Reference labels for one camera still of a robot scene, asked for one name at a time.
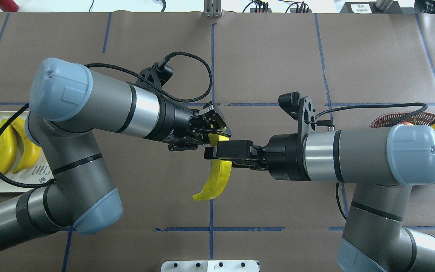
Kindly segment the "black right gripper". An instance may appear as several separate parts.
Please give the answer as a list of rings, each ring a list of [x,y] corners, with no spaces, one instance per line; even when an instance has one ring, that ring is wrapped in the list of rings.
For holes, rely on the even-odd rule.
[[[304,164],[304,140],[299,134],[274,135],[267,145],[256,146],[260,160],[249,160],[256,157],[252,146],[249,140],[218,141],[215,147],[204,149],[204,159],[233,160],[233,168],[269,172],[276,180],[311,180]]]

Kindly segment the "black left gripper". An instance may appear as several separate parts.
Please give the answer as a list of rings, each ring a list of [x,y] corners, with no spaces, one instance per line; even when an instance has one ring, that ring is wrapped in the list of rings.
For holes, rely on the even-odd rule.
[[[165,115],[159,128],[159,141],[168,144],[170,151],[195,150],[210,144],[210,135],[232,137],[224,116],[213,102],[202,109],[191,109],[185,104],[165,100]]]

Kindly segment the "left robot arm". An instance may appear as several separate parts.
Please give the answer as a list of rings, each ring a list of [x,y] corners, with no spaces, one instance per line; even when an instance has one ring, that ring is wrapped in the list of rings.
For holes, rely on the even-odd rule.
[[[53,175],[0,203],[0,251],[64,227],[93,235],[123,215],[122,202],[93,129],[195,150],[213,134],[231,136],[212,102],[186,106],[162,87],[173,75],[170,57],[140,73],[104,63],[44,60],[30,91],[23,134],[42,148]]]

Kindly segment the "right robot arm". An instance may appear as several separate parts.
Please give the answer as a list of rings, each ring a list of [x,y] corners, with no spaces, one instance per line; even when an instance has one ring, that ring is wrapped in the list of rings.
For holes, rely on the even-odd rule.
[[[435,133],[425,125],[275,135],[264,146],[223,141],[205,159],[276,180],[356,184],[337,263],[345,272],[435,272],[435,235],[403,227],[414,185],[435,184]]]

